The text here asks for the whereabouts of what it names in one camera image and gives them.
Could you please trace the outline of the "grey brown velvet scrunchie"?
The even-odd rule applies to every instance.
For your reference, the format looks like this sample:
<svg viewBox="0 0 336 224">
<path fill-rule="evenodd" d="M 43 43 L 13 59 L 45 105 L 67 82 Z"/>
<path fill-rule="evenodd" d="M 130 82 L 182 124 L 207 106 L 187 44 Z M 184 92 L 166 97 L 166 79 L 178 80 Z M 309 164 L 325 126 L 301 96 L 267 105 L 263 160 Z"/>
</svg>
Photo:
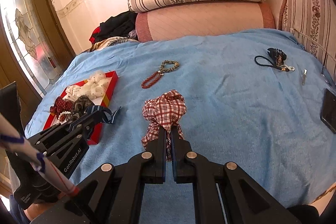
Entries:
<svg viewBox="0 0 336 224">
<path fill-rule="evenodd" d="M 87 96 L 80 96 L 74 102 L 72 114 L 82 116 L 90 106 L 94 106 L 94 103 Z"/>
</svg>

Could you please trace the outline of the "blue striped watch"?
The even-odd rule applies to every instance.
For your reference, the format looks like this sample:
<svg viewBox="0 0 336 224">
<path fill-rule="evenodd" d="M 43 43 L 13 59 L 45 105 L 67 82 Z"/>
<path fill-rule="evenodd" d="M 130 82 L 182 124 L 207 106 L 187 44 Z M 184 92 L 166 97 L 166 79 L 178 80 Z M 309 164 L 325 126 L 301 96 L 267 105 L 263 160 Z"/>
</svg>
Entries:
<svg viewBox="0 0 336 224">
<path fill-rule="evenodd" d="M 109 108 L 104 107 L 104 106 L 92 105 L 92 106 L 88 106 L 85 112 L 87 114 L 98 112 L 98 115 L 100 117 L 100 122 L 107 123 L 107 124 L 114 124 L 116 115 L 118 114 L 120 110 L 121 110 L 121 107 L 119 107 L 115 111 L 111 111 Z"/>
</svg>

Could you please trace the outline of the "red white plaid scrunchie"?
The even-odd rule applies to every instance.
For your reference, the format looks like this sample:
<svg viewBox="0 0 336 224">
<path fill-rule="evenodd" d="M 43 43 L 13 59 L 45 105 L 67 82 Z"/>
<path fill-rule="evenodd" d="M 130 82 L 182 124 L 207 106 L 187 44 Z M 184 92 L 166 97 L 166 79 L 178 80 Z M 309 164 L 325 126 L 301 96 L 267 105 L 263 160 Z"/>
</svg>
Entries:
<svg viewBox="0 0 336 224">
<path fill-rule="evenodd" d="M 171 128 L 177 127 L 179 139 L 184 139 L 179 121 L 186 114 L 185 99 L 176 90 L 163 93 L 161 96 L 145 101 L 142 114 L 149 121 L 146 135 L 141 139 L 144 148 L 150 141 L 159 137 L 159 128 L 166 130 L 166 160 L 171 161 Z"/>
</svg>

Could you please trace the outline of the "white cherry print scrunchie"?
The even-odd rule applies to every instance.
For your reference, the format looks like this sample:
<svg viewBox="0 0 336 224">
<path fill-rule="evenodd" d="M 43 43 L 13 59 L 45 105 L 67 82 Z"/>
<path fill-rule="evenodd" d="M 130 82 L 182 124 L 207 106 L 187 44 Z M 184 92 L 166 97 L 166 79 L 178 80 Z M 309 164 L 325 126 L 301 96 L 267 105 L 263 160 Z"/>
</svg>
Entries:
<svg viewBox="0 0 336 224">
<path fill-rule="evenodd" d="M 85 85 L 71 85 L 66 88 L 66 94 L 63 99 L 75 102 L 81 96 L 90 96 L 90 90 Z"/>
</svg>

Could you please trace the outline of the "blue bed blanket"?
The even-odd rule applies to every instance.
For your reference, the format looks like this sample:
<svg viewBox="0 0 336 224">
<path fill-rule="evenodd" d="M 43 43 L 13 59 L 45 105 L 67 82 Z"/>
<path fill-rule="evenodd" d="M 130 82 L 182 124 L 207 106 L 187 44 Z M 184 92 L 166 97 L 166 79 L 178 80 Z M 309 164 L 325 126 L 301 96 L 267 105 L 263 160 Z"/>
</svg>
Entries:
<svg viewBox="0 0 336 224">
<path fill-rule="evenodd" d="M 287 55 L 282 67 L 289 72 L 255 64 L 257 55 L 271 60 L 268 48 Z M 237 163 L 284 207 L 309 204 L 335 183 L 335 135 L 320 119 L 326 70 L 288 32 L 127 42 L 81 53 L 41 101 L 26 136 L 43 129 L 66 87 L 96 71 L 117 73 L 109 108 L 121 110 L 72 174 L 75 184 L 106 162 L 119 165 L 142 152 L 149 124 L 143 105 L 173 89 L 185 99 L 180 124 L 192 149 L 213 162 Z"/>
</svg>

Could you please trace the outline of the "patterned beige fabric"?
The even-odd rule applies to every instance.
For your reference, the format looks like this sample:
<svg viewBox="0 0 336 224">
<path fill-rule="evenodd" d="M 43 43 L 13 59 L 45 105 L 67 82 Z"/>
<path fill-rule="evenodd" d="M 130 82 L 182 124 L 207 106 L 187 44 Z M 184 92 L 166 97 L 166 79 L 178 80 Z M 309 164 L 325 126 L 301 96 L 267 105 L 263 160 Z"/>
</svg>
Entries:
<svg viewBox="0 0 336 224">
<path fill-rule="evenodd" d="M 104 48 L 115 46 L 118 44 L 126 43 L 126 42 L 138 42 L 136 39 L 121 37 L 121 36 L 115 36 L 111 38 L 107 38 L 105 40 L 102 40 L 100 42 L 94 43 L 89 49 L 87 49 L 85 52 L 93 52 L 93 51 L 101 51 Z"/>
</svg>

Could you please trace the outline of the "black smartphone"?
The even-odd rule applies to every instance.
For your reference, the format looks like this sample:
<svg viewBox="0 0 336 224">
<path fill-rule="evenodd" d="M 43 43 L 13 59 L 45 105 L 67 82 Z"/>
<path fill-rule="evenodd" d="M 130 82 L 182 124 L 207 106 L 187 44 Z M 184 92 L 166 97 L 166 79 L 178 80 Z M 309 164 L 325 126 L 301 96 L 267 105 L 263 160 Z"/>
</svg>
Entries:
<svg viewBox="0 0 336 224">
<path fill-rule="evenodd" d="M 320 119 L 336 134 L 336 96 L 329 89 L 324 92 Z"/>
</svg>

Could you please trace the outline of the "pile of dark clothes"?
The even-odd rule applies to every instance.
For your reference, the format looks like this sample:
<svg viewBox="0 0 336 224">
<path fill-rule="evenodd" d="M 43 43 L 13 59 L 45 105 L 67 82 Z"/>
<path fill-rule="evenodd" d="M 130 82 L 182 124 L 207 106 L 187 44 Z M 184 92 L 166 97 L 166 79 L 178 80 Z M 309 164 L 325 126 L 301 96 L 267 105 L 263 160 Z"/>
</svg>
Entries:
<svg viewBox="0 0 336 224">
<path fill-rule="evenodd" d="M 128 37 L 129 33 L 135 30 L 137 13 L 126 11 L 116 16 L 111 16 L 105 22 L 95 28 L 89 38 L 91 44 L 101 42 L 115 36 Z"/>
</svg>

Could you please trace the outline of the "glass panel door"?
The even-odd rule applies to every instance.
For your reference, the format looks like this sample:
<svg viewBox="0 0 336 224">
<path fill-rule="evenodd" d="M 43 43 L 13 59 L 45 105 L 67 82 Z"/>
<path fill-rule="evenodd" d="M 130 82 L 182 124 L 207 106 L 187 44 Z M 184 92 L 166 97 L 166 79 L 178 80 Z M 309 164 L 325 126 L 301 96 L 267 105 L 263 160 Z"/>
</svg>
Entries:
<svg viewBox="0 0 336 224">
<path fill-rule="evenodd" d="M 1 0 L 11 50 L 37 93 L 44 97 L 63 74 L 38 23 L 31 0 Z"/>
</svg>

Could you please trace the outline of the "black hair claw clip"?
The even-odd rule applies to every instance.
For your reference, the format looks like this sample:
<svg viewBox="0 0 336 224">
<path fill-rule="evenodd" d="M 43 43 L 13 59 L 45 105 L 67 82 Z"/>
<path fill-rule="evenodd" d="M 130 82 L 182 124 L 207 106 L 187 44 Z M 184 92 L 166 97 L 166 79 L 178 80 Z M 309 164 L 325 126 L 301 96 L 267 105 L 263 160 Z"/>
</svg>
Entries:
<svg viewBox="0 0 336 224">
<path fill-rule="evenodd" d="M 268 48 L 268 55 L 273 61 L 274 65 L 281 67 L 284 65 L 284 61 L 287 58 L 287 55 L 280 49 L 277 48 Z"/>
</svg>

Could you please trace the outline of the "silver hair clip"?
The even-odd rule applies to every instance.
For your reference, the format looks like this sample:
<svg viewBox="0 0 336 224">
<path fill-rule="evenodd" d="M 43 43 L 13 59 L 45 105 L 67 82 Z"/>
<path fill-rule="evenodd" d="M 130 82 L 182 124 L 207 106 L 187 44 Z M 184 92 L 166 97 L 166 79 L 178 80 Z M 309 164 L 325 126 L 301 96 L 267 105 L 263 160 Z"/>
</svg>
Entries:
<svg viewBox="0 0 336 224">
<path fill-rule="evenodd" d="M 303 75 L 302 75 L 302 81 L 301 81 L 302 86 L 305 84 L 306 75 L 307 75 L 307 69 L 304 69 L 303 70 Z"/>
</svg>

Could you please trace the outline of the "pink bolster cushion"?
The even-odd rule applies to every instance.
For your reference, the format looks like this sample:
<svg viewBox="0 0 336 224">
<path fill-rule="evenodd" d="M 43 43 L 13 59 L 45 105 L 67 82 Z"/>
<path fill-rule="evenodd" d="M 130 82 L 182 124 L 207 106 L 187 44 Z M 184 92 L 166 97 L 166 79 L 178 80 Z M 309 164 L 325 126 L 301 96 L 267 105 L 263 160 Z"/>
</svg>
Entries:
<svg viewBox="0 0 336 224">
<path fill-rule="evenodd" d="M 138 40 L 142 43 L 184 36 L 218 36 L 255 28 L 275 28 L 267 3 L 185 3 L 139 13 L 135 21 Z"/>
</svg>

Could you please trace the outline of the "striped floral side cushion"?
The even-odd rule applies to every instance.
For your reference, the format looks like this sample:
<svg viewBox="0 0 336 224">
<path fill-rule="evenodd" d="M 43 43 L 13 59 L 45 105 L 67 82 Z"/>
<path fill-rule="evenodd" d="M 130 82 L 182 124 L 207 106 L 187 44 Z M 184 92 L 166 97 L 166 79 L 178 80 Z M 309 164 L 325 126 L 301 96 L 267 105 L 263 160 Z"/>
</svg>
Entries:
<svg viewBox="0 0 336 224">
<path fill-rule="evenodd" d="M 333 0 L 286 0 L 283 31 L 295 36 L 335 80 L 335 4 Z"/>
</svg>

